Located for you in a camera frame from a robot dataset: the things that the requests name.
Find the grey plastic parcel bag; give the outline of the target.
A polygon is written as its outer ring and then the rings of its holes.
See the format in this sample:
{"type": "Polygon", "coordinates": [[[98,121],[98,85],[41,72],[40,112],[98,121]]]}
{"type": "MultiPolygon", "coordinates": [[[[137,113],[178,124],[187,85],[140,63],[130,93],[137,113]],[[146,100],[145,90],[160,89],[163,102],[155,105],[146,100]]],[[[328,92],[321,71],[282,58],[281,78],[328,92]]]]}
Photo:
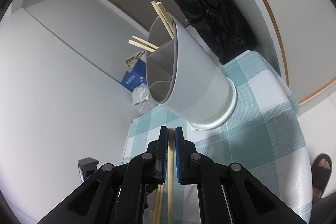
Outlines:
{"type": "Polygon", "coordinates": [[[131,121],[134,121],[135,119],[145,115],[157,106],[158,104],[152,99],[135,104],[131,121]]]}

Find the white plastic parcel bag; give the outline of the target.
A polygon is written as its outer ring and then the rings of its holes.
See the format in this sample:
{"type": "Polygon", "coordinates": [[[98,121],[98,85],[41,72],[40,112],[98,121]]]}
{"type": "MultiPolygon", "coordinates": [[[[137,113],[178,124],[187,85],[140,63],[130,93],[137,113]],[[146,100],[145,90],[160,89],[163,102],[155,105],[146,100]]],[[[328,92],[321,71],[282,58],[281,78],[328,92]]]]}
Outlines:
{"type": "Polygon", "coordinates": [[[132,99],[134,105],[147,101],[149,97],[150,97],[149,88],[145,84],[141,84],[140,86],[136,87],[132,92],[132,99]]]}

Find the white utensil holder cup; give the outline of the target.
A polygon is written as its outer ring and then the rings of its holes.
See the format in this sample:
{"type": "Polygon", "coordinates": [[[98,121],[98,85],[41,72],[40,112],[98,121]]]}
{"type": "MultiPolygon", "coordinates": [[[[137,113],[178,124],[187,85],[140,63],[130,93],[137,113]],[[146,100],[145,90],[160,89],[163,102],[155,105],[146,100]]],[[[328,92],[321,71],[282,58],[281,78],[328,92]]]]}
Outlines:
{"type": "Polygon", "coordinates": [[[146,56],[146,80],[154,101],[195,130],[211,130],[233,113],[238,93],[209,54],[177,21],[170,36],[157,18],[149,32],[156,46],[146,56]]]}

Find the blue cardboard box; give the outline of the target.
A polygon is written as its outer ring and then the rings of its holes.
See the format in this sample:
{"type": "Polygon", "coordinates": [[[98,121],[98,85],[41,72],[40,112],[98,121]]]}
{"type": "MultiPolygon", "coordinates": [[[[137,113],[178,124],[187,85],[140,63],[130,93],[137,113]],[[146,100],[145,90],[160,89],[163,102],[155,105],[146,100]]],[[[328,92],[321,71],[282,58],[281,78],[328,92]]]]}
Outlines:
{"type": "Polygon", "coordinates": [[[138,60],[131,72],[122,79],[121,85],[132,92],[141,84],[147,84],[146,63],[142,60],[138,60]]]}

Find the teal plaid tablecloth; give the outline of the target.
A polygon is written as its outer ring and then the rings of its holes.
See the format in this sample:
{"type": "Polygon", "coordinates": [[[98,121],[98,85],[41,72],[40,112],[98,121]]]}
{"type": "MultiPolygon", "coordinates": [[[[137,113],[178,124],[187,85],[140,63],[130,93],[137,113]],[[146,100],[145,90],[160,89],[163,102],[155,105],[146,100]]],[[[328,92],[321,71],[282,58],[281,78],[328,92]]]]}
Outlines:
{"type": "Polygon", "coordinates": [[[146,151],[162,126],[180,126],[198,152],[214,162],[238,162],[301,218],[311,216],[310,160],[297,120],[298,103],[286,83],[257,52],[247,51],[222,67],[236,86],[238,100],[218,128],[197,131],[158,106],[129,129],[122,162],[146,151]]]}

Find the black slipper with foot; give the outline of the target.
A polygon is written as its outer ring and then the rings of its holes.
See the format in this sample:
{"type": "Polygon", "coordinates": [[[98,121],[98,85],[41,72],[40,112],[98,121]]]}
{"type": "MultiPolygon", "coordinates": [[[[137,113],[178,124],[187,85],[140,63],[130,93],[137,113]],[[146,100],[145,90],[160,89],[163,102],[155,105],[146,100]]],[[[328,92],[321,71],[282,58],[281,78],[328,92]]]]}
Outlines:
{"type": "Polygon", "coordinates": [[[332,173],[332,161],[329,155],[318,155],[311,166],[313,197],[321,198],[329,183],[332,173]]]}

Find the black backpack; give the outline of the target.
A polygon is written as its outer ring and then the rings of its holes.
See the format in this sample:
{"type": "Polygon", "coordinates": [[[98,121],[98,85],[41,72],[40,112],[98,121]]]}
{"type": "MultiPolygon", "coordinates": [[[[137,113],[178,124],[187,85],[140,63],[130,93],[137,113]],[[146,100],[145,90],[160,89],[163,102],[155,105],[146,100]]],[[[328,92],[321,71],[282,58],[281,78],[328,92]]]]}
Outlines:
{"type": "Polygon", "coordinates": [[[232,0],[174,1],[222,65],[255,50],[255,36],[232,0]]]}

